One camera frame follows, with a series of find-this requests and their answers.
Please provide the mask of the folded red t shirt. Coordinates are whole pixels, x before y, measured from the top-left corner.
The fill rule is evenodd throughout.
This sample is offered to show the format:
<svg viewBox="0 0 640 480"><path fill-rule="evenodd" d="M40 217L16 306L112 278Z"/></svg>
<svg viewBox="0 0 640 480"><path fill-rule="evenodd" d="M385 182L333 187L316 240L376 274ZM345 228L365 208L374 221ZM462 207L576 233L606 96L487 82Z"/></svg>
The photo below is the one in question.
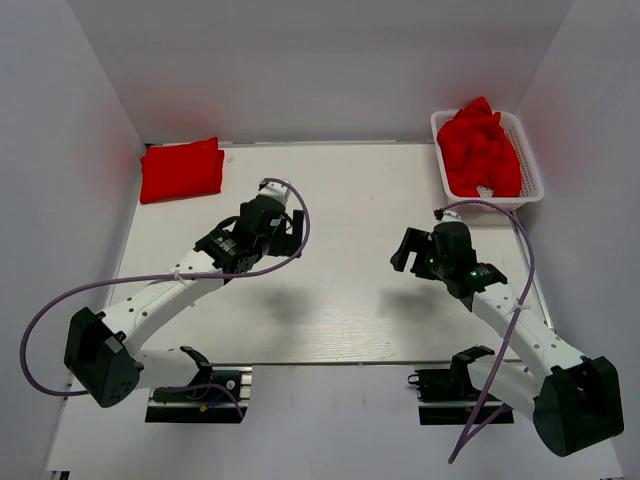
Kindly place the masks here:
<svg viewBox="0 0 640 480"><path fill-rule="evenodd" d="M224 157L217 137L181 145L149 147L140 159L140 203L220 193Z"/></svg>

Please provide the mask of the red t shirts pile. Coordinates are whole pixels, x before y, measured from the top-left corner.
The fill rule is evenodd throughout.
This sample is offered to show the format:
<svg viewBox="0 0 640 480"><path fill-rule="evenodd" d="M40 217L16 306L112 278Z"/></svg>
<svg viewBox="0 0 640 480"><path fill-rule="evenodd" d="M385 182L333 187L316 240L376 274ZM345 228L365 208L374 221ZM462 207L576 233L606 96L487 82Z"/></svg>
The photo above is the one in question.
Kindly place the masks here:
<svg viewBox="0 0 640 480"><path fill-rule="evenodd" d="M501 114L483 97L459 110L437 134L449 188L459 197L517 197L522 188L520 162L500 125Z"/></svg>

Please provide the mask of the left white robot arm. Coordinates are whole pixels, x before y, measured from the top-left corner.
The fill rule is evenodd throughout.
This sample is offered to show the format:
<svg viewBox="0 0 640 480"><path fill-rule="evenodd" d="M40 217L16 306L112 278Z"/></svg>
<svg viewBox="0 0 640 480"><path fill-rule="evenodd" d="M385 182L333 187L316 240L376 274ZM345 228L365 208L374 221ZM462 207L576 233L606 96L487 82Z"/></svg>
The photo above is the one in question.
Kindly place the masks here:
<svg viewBox="0 0 640 480"><path fill-rule="evenodd" d="M103 408L136 389L184 393L199 399L213 382L207 358L188 346L167 351L144 344L186 308L245 274L266 256L291 257L303 242L304 213L285 211L282 200L258 195L240 206L195 243L166 281L153 281L138 293L98 313L83 308L70 321L64 364Z"/></svg>

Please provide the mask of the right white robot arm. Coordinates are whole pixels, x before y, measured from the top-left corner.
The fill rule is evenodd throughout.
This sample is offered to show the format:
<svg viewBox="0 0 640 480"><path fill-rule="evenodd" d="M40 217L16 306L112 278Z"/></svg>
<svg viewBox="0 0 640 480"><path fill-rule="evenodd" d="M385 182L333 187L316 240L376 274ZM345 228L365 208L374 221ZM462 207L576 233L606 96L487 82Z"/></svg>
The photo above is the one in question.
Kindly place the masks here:
<svg viewBox="0 0 640 480"><path fill-rule="evenodd" d="M543 444L566 457L624 430L619 376L605 357L590 358L561 339L514 293L495 266L481 263L468 227L442 222L431 232L406 230L391 257L393 268L442 282L449 295L506 342L522 368L478 345L456 353L448 369L422 369L408 381L423 402L474 402L487 398L530 420Z"/></svg>

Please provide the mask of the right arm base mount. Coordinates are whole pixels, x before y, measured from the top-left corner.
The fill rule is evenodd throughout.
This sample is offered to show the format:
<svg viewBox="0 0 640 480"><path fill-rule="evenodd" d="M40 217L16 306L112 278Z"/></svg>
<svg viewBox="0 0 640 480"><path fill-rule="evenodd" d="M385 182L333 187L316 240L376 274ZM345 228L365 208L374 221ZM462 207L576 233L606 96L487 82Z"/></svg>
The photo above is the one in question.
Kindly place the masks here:
<svg viewBox="0 0 640 480"><path fill-rule="evenodd" d="M464 426L479 392L462 393L448 368L417 369L407 377L416 391L421 426Z"/></svg>

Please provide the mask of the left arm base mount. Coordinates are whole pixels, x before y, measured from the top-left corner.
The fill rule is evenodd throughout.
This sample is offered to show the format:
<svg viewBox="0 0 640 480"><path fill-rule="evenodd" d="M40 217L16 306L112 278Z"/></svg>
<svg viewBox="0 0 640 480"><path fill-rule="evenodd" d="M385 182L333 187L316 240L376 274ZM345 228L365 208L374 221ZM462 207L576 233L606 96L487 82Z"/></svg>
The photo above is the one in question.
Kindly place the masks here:
<svg viewBox="0 0 640 480"><path fill-rule="evenodd" d="M249 406L252 368L213 367L209 374L191 384L215 383L226 388L238 404L222 390L205 387L185 392L154 390L147 403L145 422L149 424L240 424Z"/></svg>

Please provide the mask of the white plastic basket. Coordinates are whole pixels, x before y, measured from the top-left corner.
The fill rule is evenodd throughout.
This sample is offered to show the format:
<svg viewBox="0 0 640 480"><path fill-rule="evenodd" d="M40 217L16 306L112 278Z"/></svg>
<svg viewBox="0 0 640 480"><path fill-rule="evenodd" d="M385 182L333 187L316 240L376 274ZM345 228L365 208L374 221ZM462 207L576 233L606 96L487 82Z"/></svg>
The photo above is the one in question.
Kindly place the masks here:
<svg viewBox="0 0 640 480"><path fill-rule="evenodd" d="M434 148L446 198L446 205L452 206L456 202L482 199L498 205L505 210L515 211L523 205L540 201L544 197L544 187L536 159L519 119L514 114L507 111L500 111L500 125L517 154L522 182L520 194L517 197L480 198L460 197L451 191L437 135L443 125L453 119L456 113L456 110L436 111L431 115L430 119L431 130L434 138Z"/></svg>

